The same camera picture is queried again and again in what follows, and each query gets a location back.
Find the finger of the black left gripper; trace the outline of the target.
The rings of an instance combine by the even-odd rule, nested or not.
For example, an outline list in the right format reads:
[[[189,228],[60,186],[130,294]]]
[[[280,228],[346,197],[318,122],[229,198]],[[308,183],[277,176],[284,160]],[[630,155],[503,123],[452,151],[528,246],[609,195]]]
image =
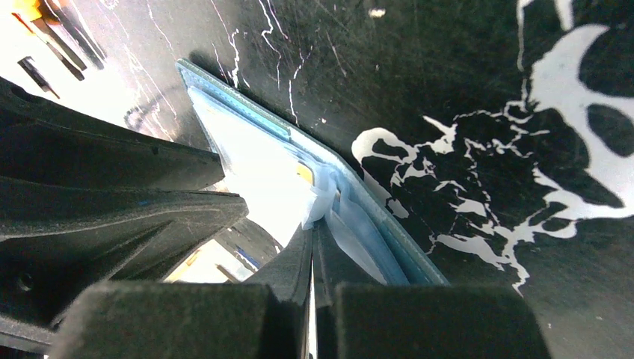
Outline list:
[[[51,327],[88,286],[163,280],[247,214],[236,194],[1,179],[1,314]]]
[[[201,190],[218,155],[90,117],[1,80],[1,175],[72,188]]]

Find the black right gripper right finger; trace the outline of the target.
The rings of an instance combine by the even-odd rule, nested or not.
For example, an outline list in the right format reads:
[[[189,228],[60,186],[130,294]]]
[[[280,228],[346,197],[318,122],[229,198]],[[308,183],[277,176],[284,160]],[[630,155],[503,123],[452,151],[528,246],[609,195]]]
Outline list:
[[[313,228],[319,358],[549,358],[529,305],[504,289],[387,286]]]

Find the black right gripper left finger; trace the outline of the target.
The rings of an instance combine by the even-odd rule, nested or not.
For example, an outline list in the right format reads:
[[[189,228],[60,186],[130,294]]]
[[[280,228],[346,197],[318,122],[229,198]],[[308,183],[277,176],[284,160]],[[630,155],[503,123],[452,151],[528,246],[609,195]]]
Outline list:
[[[242,283],[107,281],[67,312],[51,358],[307,358],[313,232]]]

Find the blue leather card holder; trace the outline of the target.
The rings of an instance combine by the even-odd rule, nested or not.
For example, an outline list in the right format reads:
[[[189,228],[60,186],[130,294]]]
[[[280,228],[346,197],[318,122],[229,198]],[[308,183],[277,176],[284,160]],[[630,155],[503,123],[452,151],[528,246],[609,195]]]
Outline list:
[[[324,221],[338,249],[376,281],[444,285],[446,278],[334,151],[184,58],[176,69],[229,190],[262,214],[297,210],[310,229]]]

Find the white card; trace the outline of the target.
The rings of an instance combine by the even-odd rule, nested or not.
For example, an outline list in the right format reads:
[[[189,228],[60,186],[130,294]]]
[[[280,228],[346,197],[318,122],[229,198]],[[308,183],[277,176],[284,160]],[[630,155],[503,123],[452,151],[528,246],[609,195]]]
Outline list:
[[[227,188],[246,201],[248,219],[286,247],[297,229],[325,215],[334,189],[320,164],[201,89],[188,94],[221,157]]]

